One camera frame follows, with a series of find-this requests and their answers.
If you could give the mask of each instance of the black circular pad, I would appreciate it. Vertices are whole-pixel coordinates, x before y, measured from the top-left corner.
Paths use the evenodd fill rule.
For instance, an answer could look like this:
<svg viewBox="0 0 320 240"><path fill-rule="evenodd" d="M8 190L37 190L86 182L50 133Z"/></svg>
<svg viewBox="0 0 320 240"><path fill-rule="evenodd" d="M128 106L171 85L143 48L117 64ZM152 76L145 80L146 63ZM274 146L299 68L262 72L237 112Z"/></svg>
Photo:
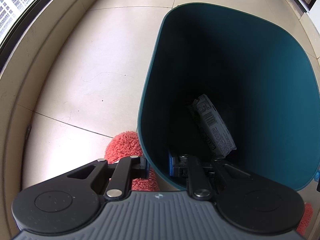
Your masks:
<svg viewBox="0 0 320 240"><path fill-rule="evenodd" d="M218 195L217 209L238 228L274 235L296 229L304 203L293 189L251 174L247 179L230 181Z"/></svg>
<svg viewBox="0 0 320 240"><path fill-rule="evenodd" d="M281 198L278 194L268 190L255 190L244 197L244 202L257 211L273 211L281 205Z"/></svg>
<svg viewBox="0 0 320 240"><path fill-rule="evenodd" d="M71 203L71 195L63 191L48 191L39 195L35 200L37 208L45 212L62 211Z"/></svg>

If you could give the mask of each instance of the barcode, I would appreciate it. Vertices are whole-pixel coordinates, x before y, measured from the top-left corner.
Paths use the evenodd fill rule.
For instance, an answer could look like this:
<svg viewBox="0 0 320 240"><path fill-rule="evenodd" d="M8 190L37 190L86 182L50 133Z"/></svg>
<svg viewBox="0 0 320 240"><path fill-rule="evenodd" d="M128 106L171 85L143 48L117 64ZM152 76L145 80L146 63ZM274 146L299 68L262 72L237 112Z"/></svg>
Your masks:
<svg viewBox="0 0 320 240"><path fill-rule="evenodd" d="M205 114L203 117L204 117L205 121L207 122L208 126L211 126L211 125L217 123L217 119L215 118L215 116L213 115L212 112Z"/></svg>

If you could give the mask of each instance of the tile floor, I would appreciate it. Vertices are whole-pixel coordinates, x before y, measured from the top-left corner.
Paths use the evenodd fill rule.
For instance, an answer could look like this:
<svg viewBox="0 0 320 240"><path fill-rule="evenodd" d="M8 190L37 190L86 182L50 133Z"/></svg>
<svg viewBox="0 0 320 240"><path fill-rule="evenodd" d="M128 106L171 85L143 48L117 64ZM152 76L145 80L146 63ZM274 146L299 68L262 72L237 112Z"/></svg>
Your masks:
<svg viewBox="0 0 320 240"><path fill-rule="evenodd" d="M97 0L65 43L42 89L23 187L103 157L113 136L136 130L159 26L172 7L187 2L219 4L278 24L308 53L319 80L313 48L285 0Z"/></svg>

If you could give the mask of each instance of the blue object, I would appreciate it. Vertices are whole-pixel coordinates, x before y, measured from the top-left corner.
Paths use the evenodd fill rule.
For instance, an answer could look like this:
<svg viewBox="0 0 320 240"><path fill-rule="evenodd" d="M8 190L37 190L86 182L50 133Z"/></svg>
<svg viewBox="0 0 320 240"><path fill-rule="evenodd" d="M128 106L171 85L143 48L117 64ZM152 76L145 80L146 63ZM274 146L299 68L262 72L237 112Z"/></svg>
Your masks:
<svg viewBox="0 0 320 240"><path fill-rule="evenodd" d="M320 158L318 86L306 53L284 29L205 3L178 6L164 17L138 134L152 167L179 189L185 184L169 176L168 145L175 154L211 158L185 109L202 94L236 143L229 161L295 190L313 179Z"/></svg>
<svg viewBox="0 0 320 240"><path fill-rule="evenodd" d="M319 182L319 177L320 177L320 172L317 171L316 174L315 174L314 180L315 180L316 182Z"/></svg>
<svg viewBox="0 0 320 240"><path fill-rule="evenodd" d="M173 159L169 152L169 175L173 176Z"/></svg>

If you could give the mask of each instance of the pink fluffy slipper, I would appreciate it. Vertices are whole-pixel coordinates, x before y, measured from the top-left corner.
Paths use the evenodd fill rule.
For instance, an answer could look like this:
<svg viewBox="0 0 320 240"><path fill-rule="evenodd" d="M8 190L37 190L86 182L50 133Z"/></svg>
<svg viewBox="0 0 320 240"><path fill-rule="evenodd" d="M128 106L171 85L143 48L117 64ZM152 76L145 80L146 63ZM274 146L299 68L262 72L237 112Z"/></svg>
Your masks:
<svg viewBox="0 0 320 240"><path fill-rule="evenodd" d="M108 163L114 163L122 157L131 155L142 155L142 149L136 132L128 131L116 135L108 144L105 152L105 159ZM148 179L134 179L132 190L159 191L155 172L150 170Z"/></svg>
<svg viewBox="0 0 320 240"><path fill-rule="evenodd" d="M310 220L312 218L312 215L313 215L313 209L312 209L311 204L305 203L304 204L304 213L303 213L301 221L297 227L297 232L300 235L304 236L306 229L307 229L307 226L309 225Z"/></svg>

